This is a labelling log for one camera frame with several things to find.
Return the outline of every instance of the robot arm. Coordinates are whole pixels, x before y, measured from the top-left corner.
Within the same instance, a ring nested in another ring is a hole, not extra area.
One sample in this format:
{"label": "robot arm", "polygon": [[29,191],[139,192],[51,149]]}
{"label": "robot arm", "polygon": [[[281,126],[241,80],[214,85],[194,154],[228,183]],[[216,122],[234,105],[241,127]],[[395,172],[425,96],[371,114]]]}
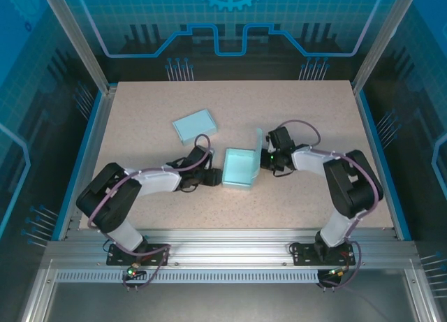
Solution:
{"label": "robot arm", "polygon": [[[329,222],[317,233],[314,245],[320,259],[324,260],[330,249],[345,242],[345,237],[373,206],[372,187],[363,174],[340,157],[329,152],[318,152],[309,145],[295,146],[284,126],[269,132],[267,140],[269,146],[261,154],[262,168],[274,173],[284,171],[284,168],[291,171],[306,170],[326,177],[335,208]],[[372,178],[381,200],[383,189],[365,155],[354,150],[346,156]]]}
{"label": "robot arm", "polygon": [[[129,223],[127,215],[137,197],[163,191],[192,191],[199,184],[216,186],[221,183],[222,171],[211,168],[212,152],[195,168],[177,172],[173,169],[187,168],[200,161],[206,151],[195,146],[186,158],[167,163],[162,170],[141,173],[127,180],[105,203],[93,222],[98,229],[125,250],[144,252],[147,244],[144,237]],[[134,173],[134,169],[122,168],[109,163],[87,186],[76,200],[77,207],[88,217],[116,183]]]}

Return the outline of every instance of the open box lid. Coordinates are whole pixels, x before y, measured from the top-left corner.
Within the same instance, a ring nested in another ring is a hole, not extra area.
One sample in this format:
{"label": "open box lid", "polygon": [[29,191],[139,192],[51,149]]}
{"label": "open box lid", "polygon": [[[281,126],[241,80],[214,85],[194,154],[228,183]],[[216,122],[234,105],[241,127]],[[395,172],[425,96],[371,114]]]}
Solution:
{"label": "open box lid", "polygon": [[261,151],[263,148],[263,131],[260,128],[256,129],[256,149],[254,149],[253,155],[253,175],[251,177],[251,182],[254,182],[256,177],[259,175],[259,170],[261,169]]}

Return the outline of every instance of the black mounting plate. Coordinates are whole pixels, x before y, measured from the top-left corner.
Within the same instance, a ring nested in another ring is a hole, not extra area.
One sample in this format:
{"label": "black mounting plate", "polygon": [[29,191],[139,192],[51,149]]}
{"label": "black mounting plate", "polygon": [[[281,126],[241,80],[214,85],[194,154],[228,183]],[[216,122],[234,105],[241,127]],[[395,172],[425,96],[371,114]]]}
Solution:
{"label": "black mounting plate", "polygon": [[[353,254],[352,245],[344,243],[338,247],[330,249],[330,252],[325,258],[324,263],[320,261],[318,254],[315,251],[314,244],[292,243],[288,250],[293,256],[294,266],[349,266],[356,264],[356,258]],[[342,252],[347,254],[352,253],[352,256],[347,260],[341,255]]]}
{"label": "black mounting plate", "polygon": [[[166,244],[148,244],[146,246],[146,251],[149,252],[151,250],[157,250],[161,247],[165,247]],[[154,254],[150,258],[146,259],[145,261],[141,262],[141,266],[158,266],[160,265],[161,259],[163,258],[163,254],[165,251],[161,251],[157,254]],[[169,256],[166,256],[165,261],[162,266],[166,266],[168,264],[168,258]],[[119,247],[117,247],[115,244],[111,244],[109,246],[109,253],[107,257],[107,261],[105,262],[108,266],[130,266],[132,263],[136,262],[136,257],[131,256],[130,254],[127,254],[123,252]]]}

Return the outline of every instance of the speckled work surface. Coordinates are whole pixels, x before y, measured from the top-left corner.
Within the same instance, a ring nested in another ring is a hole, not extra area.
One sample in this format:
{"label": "speckled work surface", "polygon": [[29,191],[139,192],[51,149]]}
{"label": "speckled work surface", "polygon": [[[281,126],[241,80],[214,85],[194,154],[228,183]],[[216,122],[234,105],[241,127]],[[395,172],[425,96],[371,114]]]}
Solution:
{"label": "speckled work surface", "polygon": [[[218,128],[211,137],[214,167],[223,167],[227,147],[253,149],[256,127],[265,133],[292,118],[321,132],[318,148],[359,149],[374,165],[348,81],[120,82],[95,175],[112,161],[146,168],[186,156],[193,145],[181,144],[172,122],[205,108]],[[303,125],[288,130],[296,144],[316,139]],[[324,177],[294,172],[275,178],[261,170],[249,192],[199,186],[193,193],[152,194],[137,199],[128,218],[139,229],[318,228],[331,213]],[[386,202],[360,226],[391,227]]]}

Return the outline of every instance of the light blue box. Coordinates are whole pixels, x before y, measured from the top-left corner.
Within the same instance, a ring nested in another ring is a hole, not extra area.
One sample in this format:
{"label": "light blue box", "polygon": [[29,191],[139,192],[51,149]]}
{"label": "light blue box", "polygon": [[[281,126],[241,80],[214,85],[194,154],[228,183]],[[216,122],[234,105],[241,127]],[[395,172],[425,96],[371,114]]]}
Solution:
{"label": "light blue box", "polygon": [[224,187],[249,191],[259,174],[263,132],[256,129],[256,149],[227,149],[223,165],[222,185]]}
{"label": "light blue box", "polygon": [[212,119],[208,109],[178,119],[173,122],[173,125],[182,144],[185,146],[194,143],[196,137],[201,133],[212,136],[217,132],[216,123]]}

